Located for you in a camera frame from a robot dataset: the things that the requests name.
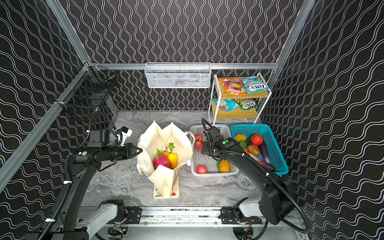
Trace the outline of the pink dragon fruit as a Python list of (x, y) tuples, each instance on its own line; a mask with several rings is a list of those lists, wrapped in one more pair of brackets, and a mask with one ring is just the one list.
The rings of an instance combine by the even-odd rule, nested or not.
[(163, 166), (163, 167), (170, 169), (170, 162), (169, 162), (168, 158), (159, 149), (157, 149), (157, 154), (156, 154), (156, 157), (154, 159), (153, 165), (154, 165), (155, 170), (159, 166)]

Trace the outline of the orange tangerine with leaf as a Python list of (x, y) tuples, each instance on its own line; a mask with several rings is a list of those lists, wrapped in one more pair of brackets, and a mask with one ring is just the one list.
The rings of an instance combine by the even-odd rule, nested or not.
[(167, 157), (169, 154), (171, 154), (175, 149), (175, 145), (174, 143), (169, 143), (167, 146), (166, 146), (166, 150), (163, 152), (163, 154)]

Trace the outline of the brown potato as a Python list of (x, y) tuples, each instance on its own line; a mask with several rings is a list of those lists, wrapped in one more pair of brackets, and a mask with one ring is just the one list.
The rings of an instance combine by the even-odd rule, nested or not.
[(261, 151), (259, 148), (255, 145), (248, 145), (247, 150), (249, 154), (252, 154), (254, 156), (259, 156), (261, 154)]

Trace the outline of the yellow lemon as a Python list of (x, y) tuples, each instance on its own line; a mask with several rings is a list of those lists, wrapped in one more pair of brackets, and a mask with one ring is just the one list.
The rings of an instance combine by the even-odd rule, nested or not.
[(179, 157), (177, 154), (175, 153), (171, 153), (167, 156), (169, 162), (170, 162), (170, 168), (171, 169), (175, 169), (178, 165), (178, 160), (179, 160)]

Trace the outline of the floral canvas grocery bag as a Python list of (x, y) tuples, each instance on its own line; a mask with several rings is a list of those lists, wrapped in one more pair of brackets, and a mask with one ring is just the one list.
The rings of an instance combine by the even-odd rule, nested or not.
[(184, 132), (174, 123), (161, 128), (153, 122), (140, 136), (137, 168), (154, 184), (154, 199), (179, 197), (179, 175), (190, 165), (194, 152), (195, 135)]

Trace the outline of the red tomato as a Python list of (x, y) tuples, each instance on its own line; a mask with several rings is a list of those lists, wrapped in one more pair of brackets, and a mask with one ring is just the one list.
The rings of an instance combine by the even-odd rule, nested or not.
[(251, 136), (251, 143), (254, 146), (260, 146), (264, 142), (264, 139), (261, 135), (254, 134)]

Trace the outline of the teal Fox's candy bag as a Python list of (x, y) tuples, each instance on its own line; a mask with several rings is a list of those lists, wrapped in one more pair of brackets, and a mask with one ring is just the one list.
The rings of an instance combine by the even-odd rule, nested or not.
[(269, 86), (265, 83), (265, 81), (258, 76), (242, 78), (242, 82), (247, 94), (257, 93), (269, 89)]

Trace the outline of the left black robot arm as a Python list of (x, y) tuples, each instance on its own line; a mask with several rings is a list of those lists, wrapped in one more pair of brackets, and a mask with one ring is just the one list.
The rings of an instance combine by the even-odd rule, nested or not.
[(107, 203), (92, 217), (82, 221), (77, 227), (78, 213), (96, 172), (103, 170), (102, 162), (132, 159), (142, 153), (142, 149), (131, 143), (123, 146), (103, 146), (84, 148), (69, 155), (65, 161), (65, 178), (59, 198), (43, 226), (28, 233), (28, 240), (90, 240), (108, 222), (117, 223), (126, 220), (123, 201)]

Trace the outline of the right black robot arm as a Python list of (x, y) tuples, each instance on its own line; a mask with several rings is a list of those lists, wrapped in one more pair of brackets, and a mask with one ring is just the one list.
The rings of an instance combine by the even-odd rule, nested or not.
[[(250, 157), (233, 138), (223, 138), (220, 131), (202, 119), (204, 135), (207, 142), (203, 145), (202, 153), (211, 156), (216, 161), (226, 160), (241, 170), (262, 191), (259, 209), (267, 223), (277, 225), (283, 222), (297, 232), (308, 234), (310, 231), (309, 220), (296, 202), (294, 197), (293, 182), (287, 176), (279, 177)], [(296, 209), (301, 215), (305, 227), (295, 226), (285, 217)]]

